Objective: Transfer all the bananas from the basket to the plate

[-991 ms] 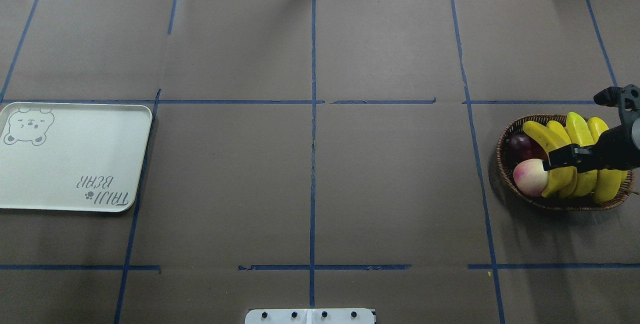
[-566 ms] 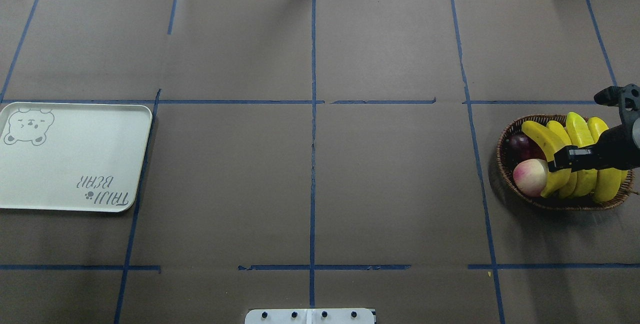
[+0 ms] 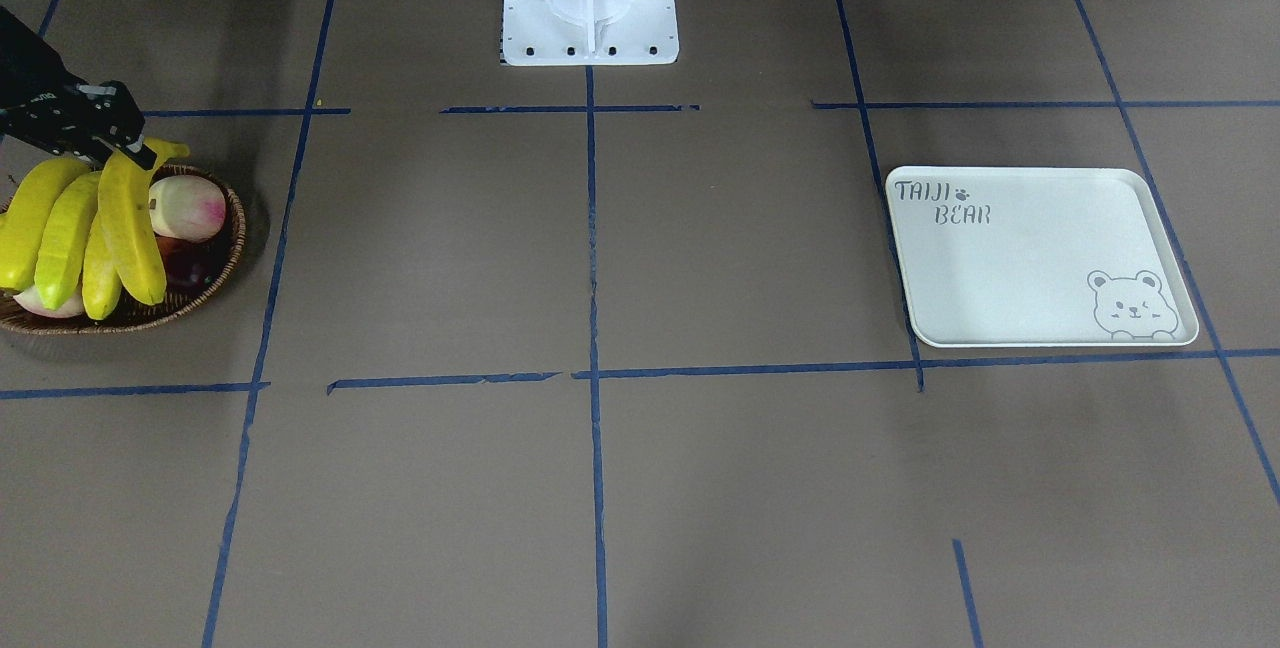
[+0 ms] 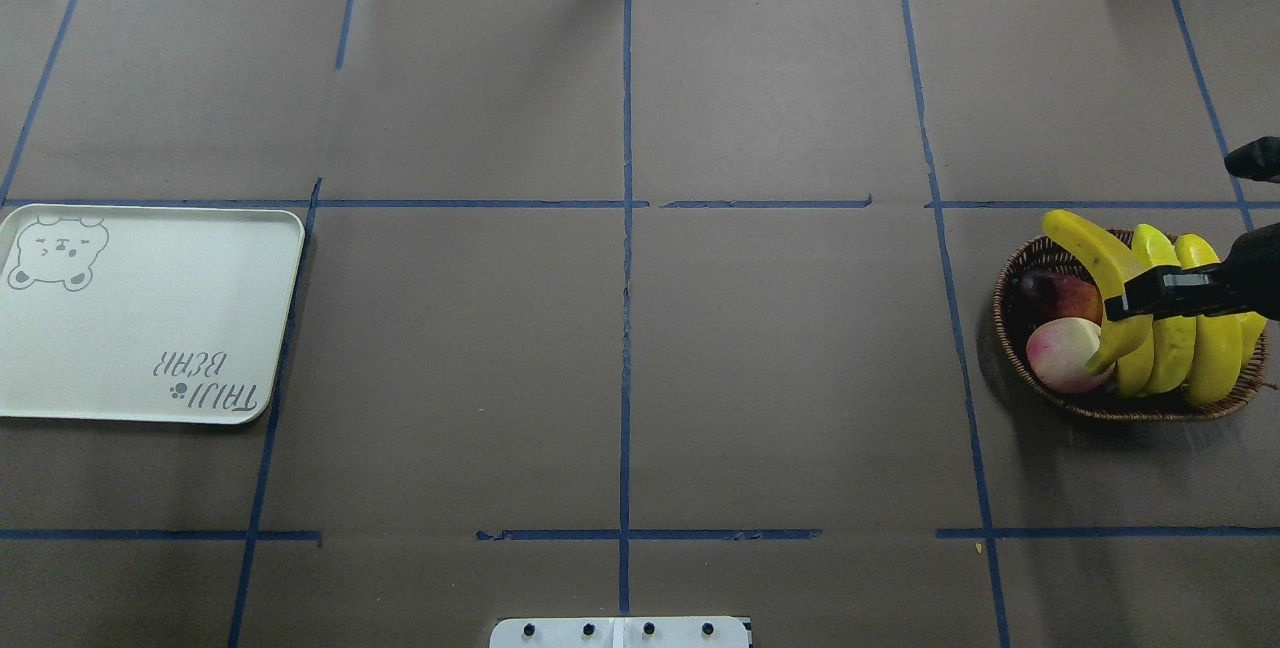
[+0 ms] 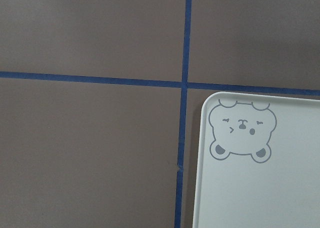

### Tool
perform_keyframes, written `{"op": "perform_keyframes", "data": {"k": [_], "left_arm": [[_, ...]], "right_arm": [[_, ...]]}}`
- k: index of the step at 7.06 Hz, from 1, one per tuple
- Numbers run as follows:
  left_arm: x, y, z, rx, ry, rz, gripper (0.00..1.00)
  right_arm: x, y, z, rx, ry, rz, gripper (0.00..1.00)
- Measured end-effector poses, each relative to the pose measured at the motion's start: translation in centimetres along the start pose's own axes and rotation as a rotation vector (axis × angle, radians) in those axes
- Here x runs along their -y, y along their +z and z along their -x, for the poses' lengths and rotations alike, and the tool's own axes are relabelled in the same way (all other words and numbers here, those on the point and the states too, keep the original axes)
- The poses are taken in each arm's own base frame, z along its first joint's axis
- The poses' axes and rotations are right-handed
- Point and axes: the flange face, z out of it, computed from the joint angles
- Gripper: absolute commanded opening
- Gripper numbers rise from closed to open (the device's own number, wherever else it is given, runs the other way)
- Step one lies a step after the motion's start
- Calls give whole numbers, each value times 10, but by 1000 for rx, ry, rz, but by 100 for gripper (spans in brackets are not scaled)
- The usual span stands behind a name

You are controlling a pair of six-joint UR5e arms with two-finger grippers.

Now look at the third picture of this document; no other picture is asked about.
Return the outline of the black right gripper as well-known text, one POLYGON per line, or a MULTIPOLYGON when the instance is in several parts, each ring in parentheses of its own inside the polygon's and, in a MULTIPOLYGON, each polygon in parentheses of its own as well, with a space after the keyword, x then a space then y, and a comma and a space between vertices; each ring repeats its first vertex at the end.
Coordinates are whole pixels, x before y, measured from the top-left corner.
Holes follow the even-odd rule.
POLYGON ((1 127, 5 136, 52 155, 151 172, 155 141, 143 136, 145 117, 119 79, 91 85, 68 70, 55 47, 17 15, 1 10, 1 127))

